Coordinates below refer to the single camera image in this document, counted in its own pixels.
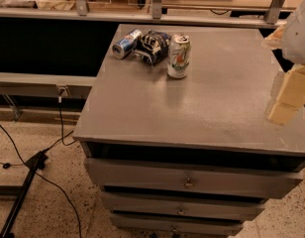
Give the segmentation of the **grey drawer cabinet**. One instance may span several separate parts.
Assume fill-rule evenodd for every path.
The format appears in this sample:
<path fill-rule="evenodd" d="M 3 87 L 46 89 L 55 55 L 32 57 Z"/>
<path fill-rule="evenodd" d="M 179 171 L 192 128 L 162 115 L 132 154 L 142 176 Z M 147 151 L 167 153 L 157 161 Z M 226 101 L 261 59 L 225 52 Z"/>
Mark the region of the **grey drawer cabinet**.
<path fill-rule="evenodd" d="M 305 112 L 284 126 L 268 122 L 280 67 L 254 29 L 188 28 L 186 77 L 164 63 L 107 55 L 74 131 L 86 159 L 158 162 L 302 175 Z M 139 193 L 265 204 L 270 198 L 99 185 Z M 246 221 L 109 211 L 231 222 Z"/>

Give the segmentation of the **grey middle drawer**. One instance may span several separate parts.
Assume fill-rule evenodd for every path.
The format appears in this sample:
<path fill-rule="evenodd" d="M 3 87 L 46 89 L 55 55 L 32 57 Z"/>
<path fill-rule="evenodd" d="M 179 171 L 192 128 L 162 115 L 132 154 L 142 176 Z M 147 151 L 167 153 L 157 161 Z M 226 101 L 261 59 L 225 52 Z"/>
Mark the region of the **grey middle drawer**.
<path fill-rule="evenodd" d="M 246 221 L 264 210 L 263 204 L 177 196 L 101 192 L 103 205 L 111 211 Z"/>

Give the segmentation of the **grey metal shelf rail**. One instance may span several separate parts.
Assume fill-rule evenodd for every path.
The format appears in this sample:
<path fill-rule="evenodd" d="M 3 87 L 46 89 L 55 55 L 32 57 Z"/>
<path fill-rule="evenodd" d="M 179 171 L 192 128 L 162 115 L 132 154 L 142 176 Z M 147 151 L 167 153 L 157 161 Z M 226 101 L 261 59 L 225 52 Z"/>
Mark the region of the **grey metal shelf rail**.
<path fill-rule="evenodd" d="M 93 76 L 0 72 L 0 94 L 86 99 Z"/>

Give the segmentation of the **dark blue snack bag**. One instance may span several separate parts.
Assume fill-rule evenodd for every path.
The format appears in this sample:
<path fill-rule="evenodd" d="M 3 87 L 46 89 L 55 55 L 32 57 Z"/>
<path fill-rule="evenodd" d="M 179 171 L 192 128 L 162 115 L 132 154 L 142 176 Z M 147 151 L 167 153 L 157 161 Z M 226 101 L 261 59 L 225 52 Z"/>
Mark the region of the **dark blue snack bag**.
<path fill-rule="evenodd" d="M 154 65 L 168 56 L 171 35 L 149 30 L 137 40 L 134 52 L 148 64 Z"/>

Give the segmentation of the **grey top drawer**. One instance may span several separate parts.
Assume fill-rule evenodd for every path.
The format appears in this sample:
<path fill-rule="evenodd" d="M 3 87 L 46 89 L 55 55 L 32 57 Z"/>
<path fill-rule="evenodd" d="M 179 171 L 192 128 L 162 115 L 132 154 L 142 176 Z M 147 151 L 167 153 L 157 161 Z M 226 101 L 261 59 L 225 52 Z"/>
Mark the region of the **grey top drawer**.
<path fill-rule="evenodd" d="M 303 180 L 299 173 L 158 162 L 87 158 L 84 165 L 98 185 L 257 198 L 281 198 Z"/>

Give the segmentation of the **grey bottom drawer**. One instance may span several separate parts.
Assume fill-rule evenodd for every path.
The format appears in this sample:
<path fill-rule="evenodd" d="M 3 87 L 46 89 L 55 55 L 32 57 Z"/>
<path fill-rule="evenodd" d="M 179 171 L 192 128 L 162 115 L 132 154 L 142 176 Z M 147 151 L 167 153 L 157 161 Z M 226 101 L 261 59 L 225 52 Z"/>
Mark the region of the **grey bottom drawer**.
<path fill-rule="evenodd" d="M 243 229 L 243 225 L 238 223 L 147 216 L 140 214 L 111 213 L 110 220 L 113 225 L 121 228 L 151 229 L 177 233 L 198 233 L 225 237 L 235 236 Z"/>

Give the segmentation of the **blue silver soda can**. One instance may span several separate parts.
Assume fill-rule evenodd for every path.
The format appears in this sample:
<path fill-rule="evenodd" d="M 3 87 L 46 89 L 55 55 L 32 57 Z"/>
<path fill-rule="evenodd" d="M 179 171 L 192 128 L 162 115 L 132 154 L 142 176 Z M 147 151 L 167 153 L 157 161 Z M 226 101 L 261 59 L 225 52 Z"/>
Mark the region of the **blue silver soda can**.
<path fill-rule="evenodd" d="M 134 29 L 129 32 L 113 45 L 113 55 L 120 60 L 125 58 L 136 47 L 137 40 L 142 34 L 139 29 Z"/>

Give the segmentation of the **black metal floor bar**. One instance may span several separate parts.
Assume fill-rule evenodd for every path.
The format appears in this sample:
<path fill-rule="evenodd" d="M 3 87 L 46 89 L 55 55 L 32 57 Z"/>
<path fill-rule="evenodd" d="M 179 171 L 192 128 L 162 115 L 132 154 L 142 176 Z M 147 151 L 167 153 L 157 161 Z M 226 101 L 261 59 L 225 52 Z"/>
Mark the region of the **black metal floor bar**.
<path fill-rule="evenodd" d="M 1 229 L 0 238 L 15 238 L 11 232 L 13 224 L 22 207 L 36 171 L 42 170 L 45 167 L 45 160 L 47 158 L 46 154 L 40 151 L 25 162 L 25 166 L 29 168 L 29 171 L 22 185 L 0 185 L 0 196 L 12 196 L 15 198 L 13 206 Z"/>

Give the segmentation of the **white green 7up can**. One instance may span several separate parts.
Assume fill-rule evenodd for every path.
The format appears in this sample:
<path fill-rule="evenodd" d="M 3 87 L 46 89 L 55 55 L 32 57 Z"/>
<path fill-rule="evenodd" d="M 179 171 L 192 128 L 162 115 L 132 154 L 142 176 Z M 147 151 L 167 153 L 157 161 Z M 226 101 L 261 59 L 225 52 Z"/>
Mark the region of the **white green 7up can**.
<path fill-rule="evenodd" d="M 184 78 L 190 64 L 191 42 L 186 35 L 173 35 L 168 50 L 167 73 L 173 78 Z"/>

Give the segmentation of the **grey drawer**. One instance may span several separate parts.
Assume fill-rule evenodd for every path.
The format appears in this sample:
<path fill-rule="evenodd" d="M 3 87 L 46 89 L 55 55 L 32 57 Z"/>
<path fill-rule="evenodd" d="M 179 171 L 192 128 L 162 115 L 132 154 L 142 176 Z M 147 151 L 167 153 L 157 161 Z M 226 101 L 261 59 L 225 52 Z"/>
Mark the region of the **grey drawer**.
<path fill-rule="evenodd" d="M 281 198 L 303 180 L 299 173 L 158 162 L 87 158 L 84 165 L 98 185 L 257 198 Z"/>
<path fill-rule="evenodd" d="M 147 216 L 140 214 L 111 213 L 110 220 L 113 225 L 121 228 L 151 229 L 177 233 L 198 233 L 225 237 L 235 236 L 243 229 L 243 225 L 238 223 Z"/>
<path fill-rule="evenodd" d="M 111 211 L 246 221 L 264 210 L 263 204 L 177 196 L 101 192 L 103 205 Z"/>

